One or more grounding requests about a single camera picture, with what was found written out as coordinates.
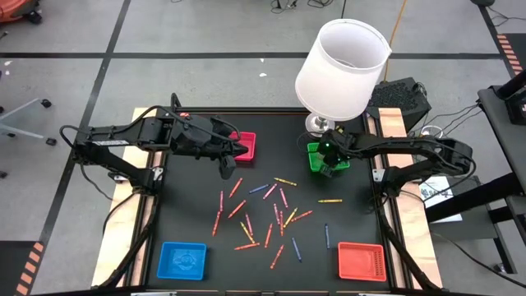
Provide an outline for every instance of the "paper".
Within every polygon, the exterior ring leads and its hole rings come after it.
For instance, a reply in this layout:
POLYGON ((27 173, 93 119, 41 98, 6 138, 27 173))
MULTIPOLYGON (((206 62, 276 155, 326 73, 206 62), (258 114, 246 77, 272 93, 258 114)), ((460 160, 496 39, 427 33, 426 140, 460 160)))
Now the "paper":
MULTIPOLYGON (((420 196, 424 200, 432 196, 436 192, 439 192, 439 191, 442 191, 448 188, 449 186, 450 186, 450 183, 447 182, 447 177, 445 176, 430 177, 428 180, 426 180, 426 182, 420 185, 420 196)), ((441 203, 443 201, 447 201, 451 197, 453 197, 453 192, 451 191, 451 189, 449 189, 437 196, 434 196, 429 201, 426 201, 426 208, 428 208, 429 206, 433 206, 438 203, 441 203)), ((447 217, 447 218, 444 218, 442 220, 438 220, 432 223, 455 222, 455 221, 462 221, 462 215, 460 214, 452 215, 451 217, 447 217)))

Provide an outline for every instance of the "lamp base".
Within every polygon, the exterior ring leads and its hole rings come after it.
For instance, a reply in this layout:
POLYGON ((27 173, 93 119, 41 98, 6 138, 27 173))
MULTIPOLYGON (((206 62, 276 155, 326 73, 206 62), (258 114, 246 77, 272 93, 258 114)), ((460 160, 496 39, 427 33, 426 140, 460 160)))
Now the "lamp base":
POLYGON ((305 128, 309 132, 310 136, 321 137, 321 134, 326 132, 328 129, 335 128, 335 122, 321 118, 314 113, 310 113, 305 119, 305 128))

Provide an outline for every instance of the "blue crayon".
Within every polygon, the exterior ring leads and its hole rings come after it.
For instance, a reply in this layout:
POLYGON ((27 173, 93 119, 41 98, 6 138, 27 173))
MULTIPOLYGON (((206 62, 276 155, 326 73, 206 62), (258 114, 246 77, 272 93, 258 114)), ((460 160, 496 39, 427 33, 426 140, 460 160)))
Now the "blue crayon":
POLYGON ((330 248, 330 243, 329 243, 329 225, 327 225, 327 223, 325 223, 325 242, 327 243, 327 248, 330 248))
POLYGON ((260 190, 263 190, 263 189, 267 188, 268 186, 270 186, 270 184, 266 184, 266 185, 263 185, 263 186, 258 187, 258 188, 256 188, 256 189, 252 189, 251 191, 248 192, 248 194, 252 194, 252 193, 254 193, 254 192, 258 192, 258 191, 260 191, 260 190))
POLYGON ((298 260, 300 263, 302 263, 302 255, 299 254, 298 245, 296 244, 296 240, 293 238, 293 245, 294 249, 296 249, 296 255, 298 255, 298 260))

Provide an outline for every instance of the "wooden frame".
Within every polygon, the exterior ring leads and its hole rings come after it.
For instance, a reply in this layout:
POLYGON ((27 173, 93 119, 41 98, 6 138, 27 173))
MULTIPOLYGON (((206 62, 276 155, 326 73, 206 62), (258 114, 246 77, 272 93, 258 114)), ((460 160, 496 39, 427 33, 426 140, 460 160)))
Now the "wooden frame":
MULTIPOLYGON (((133 118, 138 117, 144 111, 145 108, 135 109, 133 118)), ((380 109, 380 123, 383 136, 406 136, 402 113, 399 109, 380 109)), ((368 125, 371 132, 374 133, 376 127, 372 118, 369 118, 368 125)), ((144 168, 147 165, 148 153, 141 151, 136 147, 127 147, 124 150, 123 159, 139 168, 144 168)), ((390 165, 397 165, 399 167, 404 167, 413 163, 411 155, 387 155, 387 159, 390 165)), ((161 154, 155 154, 154 166, 159 165, 160 160, 161 154)), ((381 168, 380 157, 375 158, 375 163, 377 168, 381 168)), ((407 183, 403 189, 420 196, 420 190, 417 184, 407 183)), ((113 194, 112 208, 131 193, 132 188, 129 184, 118 184, 115 188, 115 193, 113 194)), ((113 214, 113 217, 109 220, 100 246, 99 259, 97 260, 97 265, 95 267, 92 285, 104 282, 112 274, 113 270, 118 266, 124 255, 126 255, 129 250, 139 207, 139 200, 139 195, 136 195, 127 204, 123 205, 121 209, 116 211, 113 214)), ((145 213, 142 220, 143 227, 150 215, 152 201, 152 197, 149 197, 146 201, 145 213)), ((404 241, 409 254, 411 254, 415 262, 429 277, 431 282, 441 287, 442 282, 440 272, 438 270, 438 265, 436 264, 435 251, 432 245, 429 227, 427 226, 426 213, 423 204, 407 193, 402 193, 397 198, 397 203, 400 223, 402 224, 402 230, 404 233, 404 241)), ((387 204, 385 205, 385 213, 388 220, 392 222, 392 213, 387 204)), ((400 257, 392 245, 391 254, 396 285, 399 288, 406 288, 400 257)), ((141 268, 143 266, 142 262, 144 257, 145 245, 143 244, 141 250, 136 256, 134 272, 131 275, 131 285, 139 285, 141 282, 141 268)), ((413 286, 415 289, 419 287, 414 278, 413 286)))

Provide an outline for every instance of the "gray floor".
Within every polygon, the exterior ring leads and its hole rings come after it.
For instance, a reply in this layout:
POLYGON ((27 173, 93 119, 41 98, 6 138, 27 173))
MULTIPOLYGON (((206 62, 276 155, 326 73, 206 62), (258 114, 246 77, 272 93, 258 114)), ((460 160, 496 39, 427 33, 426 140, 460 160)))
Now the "gray floor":
MULTIPOLYGON (((122 3, 43 1, 44 23, 5 25, 10 34, 0 41, 0 53, 103 53, 122 3)), ((401 3, 348 0, 344 17, 368 22, 389 38, 401 3)), ((296 10, 272 14, 270 0, 131 0, 115 52, 306 52, 324 23, 341 17, 343 5, 335 0, 327 8, 315 9, 300 0, 296 10)), ((521 0, 497 0, 494 8, 521 16, 526 6, 521 0)), ((526 33, 526 22, 509 21, 497 30, 526 33)), ((395 53, 498 53, 478 8, 467 0, 409 1, 393 49, 395 53)), ((135 107, 167 104, 174 91, 185 106, 300 106, 293 82, 302 62, 298 58, 113 59, 90 124, 128 123, 135 107)), ((51 109, 36 105, 27 115, 13 118, 12 124, 58 138, 60 126, 81 120, 100 63, 91 58, 2 59, 0 105, 9 110, 33 98, 52 100, 51 109)), ((509 79, 500 60, 391 61, 389 79, 406 76, 426 86, 433 107, 430 116, 474 104, 477 90, 509 79)), ((435 122, 442 127, 447 123, 447 118, 435 122)), ((451 136, 474 147, 476 175, 483 182, 510 171, 483 115, 451 136)), ((0 181, 1 240, 39 238, 68 153, 62 141, 50 147, 22 136, 0 137, 0 169, 10 173, 0 181)), ((112 192, 114 185, 102 169, 88 168, 87 173, 112 192)), ((75 168, 34 294, 90 287, 108 207, 109 202, 75 168)), ((519 269, 514 277, 526 282, 526 248, 512 224, 501 229, 519 269)), ((521 293, 449 244, 434 242, 446 287, 468 293, 521 293)), ((462 245, 487 264, 498 262, 491 241, 462 245)))

